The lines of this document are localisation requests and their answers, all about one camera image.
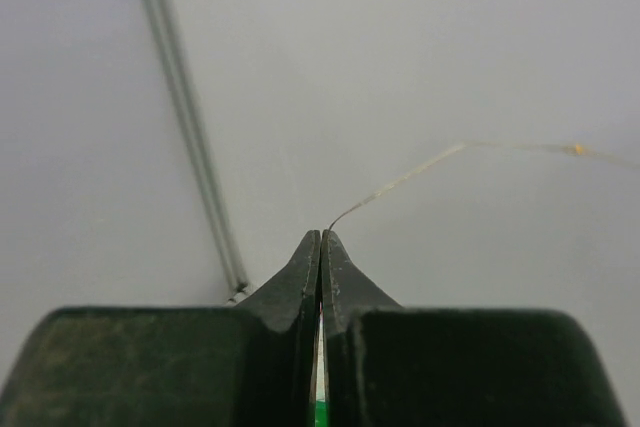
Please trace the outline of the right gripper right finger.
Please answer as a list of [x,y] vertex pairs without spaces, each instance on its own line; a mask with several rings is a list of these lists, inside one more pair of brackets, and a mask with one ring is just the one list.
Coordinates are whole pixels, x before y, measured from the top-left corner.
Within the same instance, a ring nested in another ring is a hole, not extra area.
[[332,426],[623,426],[590,337],[548,309],[404,307],[333,231],[320,257]]

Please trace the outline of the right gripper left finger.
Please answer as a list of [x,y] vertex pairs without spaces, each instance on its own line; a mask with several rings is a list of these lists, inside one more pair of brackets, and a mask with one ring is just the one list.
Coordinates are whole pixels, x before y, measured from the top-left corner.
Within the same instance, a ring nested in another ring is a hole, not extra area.
[[69,307],[26,339],[5,426],[310,426],[320,235],[234,306]]

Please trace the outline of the green plastic tray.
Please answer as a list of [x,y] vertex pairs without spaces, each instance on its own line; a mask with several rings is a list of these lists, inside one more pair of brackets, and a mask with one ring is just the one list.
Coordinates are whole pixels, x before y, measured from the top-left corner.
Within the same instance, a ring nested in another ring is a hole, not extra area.
[[328,410],[327,410],[327,404],[324,400],[317,400],[315,403],[314,426],[315,427],[328,426]]

